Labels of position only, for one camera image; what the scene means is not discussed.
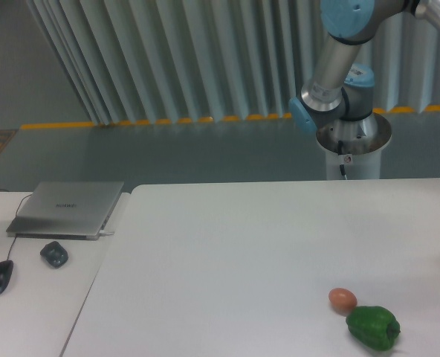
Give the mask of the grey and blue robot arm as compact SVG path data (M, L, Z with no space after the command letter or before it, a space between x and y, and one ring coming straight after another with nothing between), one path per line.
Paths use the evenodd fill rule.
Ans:
M382 22L408 12L440 30L440 1L321 1L320 11L328 32L325 45L314 75L289 100L291 116L305 132L337 119L352 122L371 115L374 81L357 87L356 101L345 81L361 45L373 39Z

